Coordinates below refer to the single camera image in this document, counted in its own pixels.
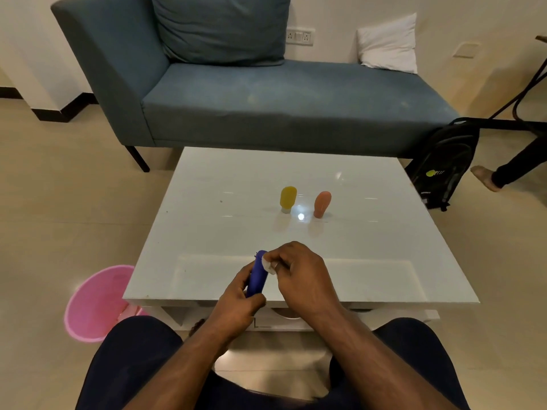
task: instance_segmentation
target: cushion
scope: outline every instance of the cushion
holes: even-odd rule
[[[291,0],[152,0],[164,51],[195,64],[283,63]]]
[[[420,76],[357,63],[174,63],[144,97],[156,146],[410,156],[456,117]]]
[[[418,73],[416,67],[416,14],[357,30],[359,61],[369,68]]]

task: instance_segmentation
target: blue sofa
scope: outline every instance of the blue sofa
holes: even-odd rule
[[[114,133],[135,146],[412,158],[457,113],[419,76],[359,64],[171,63],[151,0],[51,6]]]

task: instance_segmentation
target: sofa backrest cushion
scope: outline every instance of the sofa backrest cushion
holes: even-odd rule
[[[291,0],[152,0],[167,56],[195,64],[283,63]]]

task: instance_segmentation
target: black pants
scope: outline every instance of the black pants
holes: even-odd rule
[[[462,410],[469,409],[448,354],[426,324],[399,318],[374,333],[448,400]],[[76,410],[121,410],[181,345],[180,337],[153,317],[131,317],[120,322],[95,354]],[[329,372],[332,390],[305,409],[361,409],[357,393],[334,358]],[[196,410],[282,407],[280,399],[249,392],[212,371],[195,406]]]
[[[492,174],[492,182],[499,188],[518,180],[541,163],[547,161],[547,136],[537,137],[511,161]]]

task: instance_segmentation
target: pink plastic basin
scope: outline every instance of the pink plastic basin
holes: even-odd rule
[[[65,310],[65,328],[82,342],[103,341],[118,323],[128,302],[121,297],[134,266],[111,266],[89,277],[72,295]],[[137,315],[146,315],[139,309]]]

